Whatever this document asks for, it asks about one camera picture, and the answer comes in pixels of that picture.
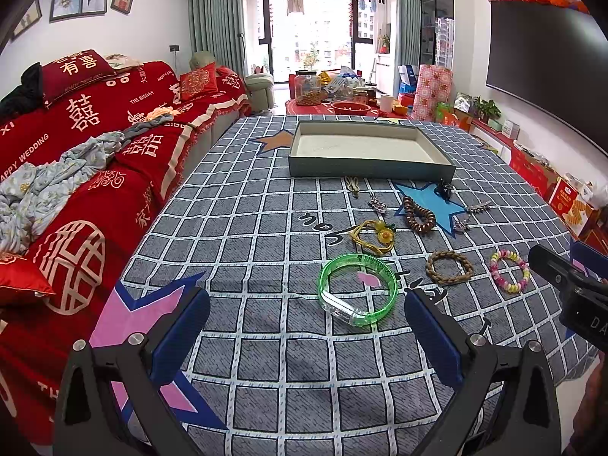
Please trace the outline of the silver heart pendant charm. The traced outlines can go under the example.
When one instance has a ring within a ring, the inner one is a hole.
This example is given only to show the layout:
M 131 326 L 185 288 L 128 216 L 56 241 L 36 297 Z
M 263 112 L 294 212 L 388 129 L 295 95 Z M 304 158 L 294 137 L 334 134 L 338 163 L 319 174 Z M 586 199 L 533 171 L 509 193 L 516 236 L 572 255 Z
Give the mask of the silver heart pendant charm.
M 369 207 L 379 216 L 386 215 L 385 203 L 382 203 L 374 193 L 370 193 L 370 200 L 368 202 Z

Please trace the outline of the red embroidered cushion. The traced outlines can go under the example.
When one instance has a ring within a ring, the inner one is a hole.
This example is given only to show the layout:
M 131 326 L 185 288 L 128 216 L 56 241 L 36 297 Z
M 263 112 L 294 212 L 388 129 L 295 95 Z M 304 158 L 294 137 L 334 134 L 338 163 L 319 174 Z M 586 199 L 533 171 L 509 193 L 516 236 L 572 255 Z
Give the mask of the red embroidered cushion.
M 215 65 L 215 62 L 211 62 L 182 74 L 179 77 L 179 85 L 181 101 L 216 93 L 219 90 L 217 86 L 217 65 Z

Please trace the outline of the gold bow hair clip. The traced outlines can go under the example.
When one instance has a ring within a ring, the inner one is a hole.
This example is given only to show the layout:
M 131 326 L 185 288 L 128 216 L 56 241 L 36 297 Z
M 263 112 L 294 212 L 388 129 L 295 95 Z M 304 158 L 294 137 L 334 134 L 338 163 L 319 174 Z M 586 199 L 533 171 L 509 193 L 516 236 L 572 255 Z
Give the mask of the gold bow hair clip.
M 346 188 L 352 196 L 357 199 L 359 197 L 359 192 L 361 189 L 359 188 L 359 179 L 352 176 L 345 176 Z

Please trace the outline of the silver star hair clip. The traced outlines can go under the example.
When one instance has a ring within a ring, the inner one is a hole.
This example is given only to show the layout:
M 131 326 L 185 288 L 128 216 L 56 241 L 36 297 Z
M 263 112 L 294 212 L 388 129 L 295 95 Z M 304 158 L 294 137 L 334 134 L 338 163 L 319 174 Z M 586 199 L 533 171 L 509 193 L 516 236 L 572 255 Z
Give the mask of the silver star hair clip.
M 466 208 L 469 214 L 478 214 L 492 208 L 492 201 L 485 201 L 479 204 L 471 205 Z

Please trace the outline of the red plastic colander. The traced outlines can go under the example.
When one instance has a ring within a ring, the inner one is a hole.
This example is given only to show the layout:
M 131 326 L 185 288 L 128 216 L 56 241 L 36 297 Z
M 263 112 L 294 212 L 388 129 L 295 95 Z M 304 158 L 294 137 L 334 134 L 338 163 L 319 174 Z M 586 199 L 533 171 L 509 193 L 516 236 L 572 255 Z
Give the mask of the red plastic colander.
M 366 116 L 371 107 L 364 103 L 353 101 L 338 101 L 332 104 L 336 116 Z

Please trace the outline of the round red table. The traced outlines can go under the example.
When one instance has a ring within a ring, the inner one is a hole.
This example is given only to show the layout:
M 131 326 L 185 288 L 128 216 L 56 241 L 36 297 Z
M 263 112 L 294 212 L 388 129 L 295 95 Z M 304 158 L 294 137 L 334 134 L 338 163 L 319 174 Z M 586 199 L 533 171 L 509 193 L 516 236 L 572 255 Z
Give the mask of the round red table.
M 321 103 L 315 106 L 298 106 L 296 99 L 291 99 L 285 102 L 285 109 L 291 116 L 336 116 L 330 103 Z M 394 112 L 385 113 L 372 107 L 366 116 L 384 117 L 385 119 L 405 119 L 405 116 L 399 116 L 399 114 L 395 114 Z

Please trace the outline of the small silver butterfly clip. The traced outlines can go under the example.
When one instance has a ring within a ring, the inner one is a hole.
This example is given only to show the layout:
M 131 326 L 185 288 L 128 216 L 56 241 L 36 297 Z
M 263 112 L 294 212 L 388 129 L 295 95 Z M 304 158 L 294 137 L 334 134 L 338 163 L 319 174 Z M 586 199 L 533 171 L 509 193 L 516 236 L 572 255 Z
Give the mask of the small silver butterfly clip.
M 459 217 L 453 216 L 453 229 L 456 233 L 465 234 L 470 228 L 469 222 L 471 220 L 471 216 Z

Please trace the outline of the large black television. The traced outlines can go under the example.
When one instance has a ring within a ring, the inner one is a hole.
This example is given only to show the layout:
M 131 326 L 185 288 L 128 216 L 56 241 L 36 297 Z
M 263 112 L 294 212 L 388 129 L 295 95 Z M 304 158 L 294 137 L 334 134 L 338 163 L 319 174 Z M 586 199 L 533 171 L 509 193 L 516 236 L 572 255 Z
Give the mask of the large black television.
M 607 150 L 607 38 L 588 14 L 492 2 L 485 84 Z

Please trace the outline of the red wedding sofa cover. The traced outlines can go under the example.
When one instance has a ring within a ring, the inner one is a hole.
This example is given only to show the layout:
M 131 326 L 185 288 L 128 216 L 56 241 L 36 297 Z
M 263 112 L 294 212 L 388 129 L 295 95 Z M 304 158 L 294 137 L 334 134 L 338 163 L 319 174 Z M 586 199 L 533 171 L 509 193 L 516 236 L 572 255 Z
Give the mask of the red wedding sofa cover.
M 145 233 L 223 134 L 252 110 L 233 70 L 114 70 L 93 51 L 30 69 L 42 105 L 1 106 L 1 434 L 52 450 L 74 342 L 91 337 Z

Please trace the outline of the grey checked table cloth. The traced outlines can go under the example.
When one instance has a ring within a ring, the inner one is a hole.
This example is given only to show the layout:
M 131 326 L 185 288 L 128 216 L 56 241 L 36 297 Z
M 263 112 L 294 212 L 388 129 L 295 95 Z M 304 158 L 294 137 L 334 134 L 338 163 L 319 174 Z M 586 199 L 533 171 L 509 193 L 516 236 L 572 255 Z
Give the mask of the grey checked table cloth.
M 448 200 L 428 182 L 294 178 L 300 119 L 242 119 L 211 147 L 143 237 L 92 342 L 122 342 L 188 285 L 210 312 L 162 394 L 207 455 L 408 455 L 446 407 L 404 313 L 410 286 L 470 334 L 542 345 L 553 380 L 597 352 L 560 323 L 556 290 L 523 264 L 566 254 L 567 228 L 468 134 L 410 122 L 453 161 Z

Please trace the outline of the clear snack jar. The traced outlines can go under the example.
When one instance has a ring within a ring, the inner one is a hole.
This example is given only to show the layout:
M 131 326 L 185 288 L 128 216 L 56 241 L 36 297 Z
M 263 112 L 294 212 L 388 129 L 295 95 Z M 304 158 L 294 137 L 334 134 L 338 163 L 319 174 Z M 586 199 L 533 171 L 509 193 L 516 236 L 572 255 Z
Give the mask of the clear snack jar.
M 323 89 L 320 78 L 313 70 L 298 70 L 294 80 L 295 99 L 298 106 L 320 105 L 323 101 Z

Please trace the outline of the black claw hair clip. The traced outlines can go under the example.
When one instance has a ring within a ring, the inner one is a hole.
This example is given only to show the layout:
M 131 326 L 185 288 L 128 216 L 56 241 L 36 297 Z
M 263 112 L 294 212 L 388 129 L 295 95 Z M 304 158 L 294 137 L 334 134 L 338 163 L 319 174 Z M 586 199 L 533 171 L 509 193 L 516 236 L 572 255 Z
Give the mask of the black claw hair clip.
M 453 186 L 450 182 L 441 179 L 439 182 L 436 183 L 434 193 L 437 196 L 440 196 L 442 200 L 449 202 L 451 199 L 451 194 L 453 193 Z

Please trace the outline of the green translucent bangle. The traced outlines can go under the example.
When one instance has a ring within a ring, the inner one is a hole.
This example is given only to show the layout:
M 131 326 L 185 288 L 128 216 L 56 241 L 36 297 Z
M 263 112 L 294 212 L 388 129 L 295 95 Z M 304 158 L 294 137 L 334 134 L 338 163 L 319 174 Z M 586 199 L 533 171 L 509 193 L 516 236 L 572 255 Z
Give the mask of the green translucent bangle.
M 395 273 L 379 258 L 362 253 L 343 254 L 321 268 L 317 300 L 330 316 L 353 327 L 381 321 L 397 302 Z

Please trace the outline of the white mug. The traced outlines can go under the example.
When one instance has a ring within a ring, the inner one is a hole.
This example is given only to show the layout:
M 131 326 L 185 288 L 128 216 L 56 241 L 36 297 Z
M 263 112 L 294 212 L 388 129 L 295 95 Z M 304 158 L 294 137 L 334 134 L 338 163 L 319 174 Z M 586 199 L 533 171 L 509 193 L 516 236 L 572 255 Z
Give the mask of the white mug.
M 379 100 L 379 110 L 385 113 L 391 113 L 393 111 L 394 98 L 389 95 L 382 95 Z

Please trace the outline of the potted green plant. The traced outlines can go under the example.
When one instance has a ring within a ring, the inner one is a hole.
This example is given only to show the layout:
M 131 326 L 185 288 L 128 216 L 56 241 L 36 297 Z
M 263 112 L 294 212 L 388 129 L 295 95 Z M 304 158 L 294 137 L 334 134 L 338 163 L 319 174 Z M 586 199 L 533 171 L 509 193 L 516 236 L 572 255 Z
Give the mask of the potted green plant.
M 473 98 L 473 106 L 475 117 L 486 124 L 490 119 L 498 120 L 502 116 L 502 111 L 494 99 L 485 100 L 477 96 Z

